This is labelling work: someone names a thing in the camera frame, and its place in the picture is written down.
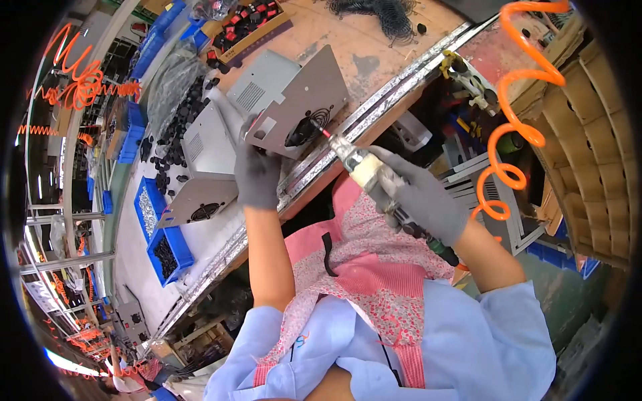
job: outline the black wire coil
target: black wire coil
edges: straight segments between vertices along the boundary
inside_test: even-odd
[[[415,0],[327,0],[326,8],[342,19],[347,14],[376,15],[381,30],[393,44],[409,44],[416,33],[408,14],[415,8]]]

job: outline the blue plastic bin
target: blue plastic bin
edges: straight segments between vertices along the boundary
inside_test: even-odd
[[[600,265],[599,260],[593,259],[592,257],[586,259],[586,262],[584,262],[584,267],[580,272],[582,274],[582,278],[584,280],[589,278],[589,276],[591,276],[591,273],[594,272],[599,265]]]
[[[103,191],[103,212],[105,214],[111,214],[113,212],[112,193],[110,191]]]
[[[91,177],[87,177],[87,193],[89,194],[89,200],[94,200],[94,185],[95,181]]]
[[[210,40],[210,38],[205,33],[203,33],[203,31],[200,30],[200,28],[203,25],[205,25],[207,21],[204,19],[193,19],[190,16],[187,16],[187,20],[191,25],[185,31],[185,33],[183,33],[180,39],[183,40],[189,37],[194,37],[194,43],[196,44],[196,48],[200,49],[205,44],[205,42]]]
[[[127,108],[129,129],[127,130],[125,140],[123,141],[123,147],[118,155],[118,162],[129,164],[136,158],[136,153],[140,146],[140,142],[138,141],[143,139],[147,124],[145,123],[143,114],[141,113],[141,109],[137,103],[129,101],[127,102]]]
[[[200,49],[205,42],[210,40],[210,38],[203,33],[203,31],[200,30],[198,26],[192,25],[190,26],[185,33],[180,37],[181,40],[187,39],[189,37],[194,37],[194,43],[196,44],[196,48]]]
[[[568,238],[568,230],[566,228],[566,222],[564,221],[564,219],[562,219],[560,226],[555,232],[555,238],[559,238],[559,239]],[[577,264],[575,262],[574,257],[572,256],[567,257],[565,253],[559,252],[557,250],[554,250],[553,248],[549,248],[548,246],[541,245],[538,243],[532,243],[531,245],[529,245],[526,248],[526,252],[531,255],[535,255],[539,258],[539,260],[543,260],[544,262],[549,262],[550,264],[557,266],[560,269],[573,270],[575,273],[580,274],[584,280],[589,278],[591,276],[591,273],[595,270],[595,268],[597,268],[597,266],[600,265],[599,260],[588,258],[584,262],[584,267],[582,268],[582,271],[577,271]]]
[[[141,55],[139,56],[134,69],[132,69],[132,74],[130,75],[131,78],[139,80],[143,77],[143,74],[147,71],[147,68],[149,68],[153,59],[165,44],[164,31],[164,28],[150,29],[149,34],[147,34],[147,37],[141,44]]]
[[[171,249],[174,258],[176,258],[177,267],[171,275],[165,279],[162,276],[161,261],[154,255],[154,248],[158,245],[163,237],[167,238],[169,248]],[[150,257],[156,276],[159,278],[160,284],[165,287],[172,283],[181,276],[183,271],[194,264],[194,257],[187,247],[183,233],[180,227],[167,227],[154,231],[150,243],[147,246],[147,255]]]
[[[167,207],[167,202],[165,202],[165,197],[161,194],[159,189],[156,188],[156,180],[147,177],[143,177],[141,179],[141,183],[138,186],[138,191],[136,192],[136,196],[134,197],[134,210],[136,210],[138,222],[141,224],[141,230],[143,230],[145,241],[147,241],[147,243],[149,244],[150,237],[149,235],[147,235],[147,231],[145,230],[143,211],[141,210],[141,207],[139,205],[141,201],[141,193],[143,193],[143,188],[147,189],[147,195],[150,197],[150,202],[152,203],[152,207],[154,209],[154,212],[156,213],[156,220],[161,219],[161,215]]]
[[[175,0],[172,2],[173,6],[167,10],[165,9],[159,16],[156,18],[156,21],[152,24],[152,28],[157,28],[162,31],[166,30],[172,22],[178,17],[183,8],[185,8],[185,3],[181,0]]]
[[[567,257],[565,253],[549,248],[548,246],[532,243],[531,245],[528,245],[526,252],[531,255],[535,255],[539,260],[549,262],[560,269],[577,271],[574,257]]]
[[[176,401],[176,398],[172,395],[172,393],[166,389],[165,387],[161,387],[158,390],[152,391],[152,395],[158,400],[158,401]]]

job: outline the wooden work surface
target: wooden work surface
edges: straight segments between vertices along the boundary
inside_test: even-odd
[[[406,68],[439,40],[450,34],[464,20],[437,1],[421,0],[409,16],[413,29],[426,26],[418,43],[390,47],[374,15],[346,15],[343,19],[325,8],[325,1],[291,0],[282,3],[294,27],[256,49],[243,60],[243,67],[219,75],[218,87],[223,93],[232,87],[245,67],[264,49],[271,49],[301,65],[326,44],[332,47],[350,94],[348,104],[334,118],[342,123],[386,82]]]

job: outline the pink floral apron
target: pink floral apron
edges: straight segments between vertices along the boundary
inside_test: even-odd
[[[347,175],[333,189],[333,207],[334,219],[285,240],[296,296],[285,309],[279,341],[258,360],[254,386],[265,384],[268,371],[294,344],[319,296],[330,294],[348,300],[394,350],[406,386],[425,388],[423,280],[452,280],[453,267],[423,240],[394,234],[374,202]]]

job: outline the fluorescent light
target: fluorescent light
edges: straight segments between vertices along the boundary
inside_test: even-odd
[[[47,357],[53,363],[55,366],[58,366],[59,368],[73,371],[76,373],[80,373],[81,375],[90,375],[90,376],[104,376],[108,377],[109,374],[107,373],[98,373],[96,370],[86,368],[84,366],[80,366],[77,363],[71,362],[69,359],[64,359],[63,357],[54,354],[53,352],[49,351],[47,348],[44,349],[45,354],[47,354]]]
[[[24,236],[27,237],[27,244],[29,245],[29,249],[33,255],[33,260],[35,260],[36,263],[40,262],[38,249],[36,249],[36,244],[33,242],[33,238],[31,238],[31,230],[29,229],[29,226],[24,226]]]
[[[66,41],[67,41],[67,35],[65,35],[65,37],[62,38],[62,43],[60,44],[60,47],[58,48],[58,52],[56,53],[56,57],[53,59],[54,63],[56,62],[56,60],[58,60],[58,57],[60,57],[60,54],[62,53],[62,48],[65,47],[65,42]]]
[[[58,186],[60,189],[62,189],[62,182],[64,175],[64,171],[62,168],[62,164],[65,162],[65,143],[67,142],[67,137],[62,137],[62,143],[60,145],[60,163],[58,164]]]

